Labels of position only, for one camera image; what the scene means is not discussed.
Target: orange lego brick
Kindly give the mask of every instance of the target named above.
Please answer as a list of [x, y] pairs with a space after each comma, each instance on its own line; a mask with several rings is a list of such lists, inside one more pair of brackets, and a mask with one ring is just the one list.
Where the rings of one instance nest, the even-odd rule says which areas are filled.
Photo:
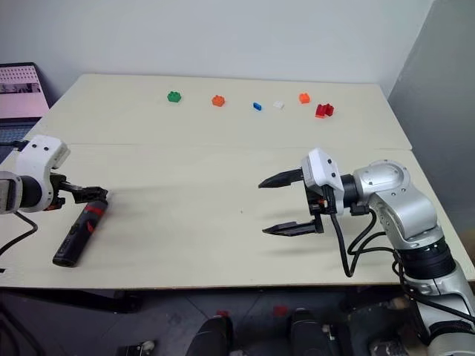
[[310, 102], [310, 95], [307, 93], [301, 93], [298, 96], [298, 99], [300, 100], [302, 104], [308, 104]]
[[224, 100], [224, 97], [219, 95], [214, 96], [214, 98], [211, 100], [214, 106], [223, 106], [225, 101], [226, 100]]

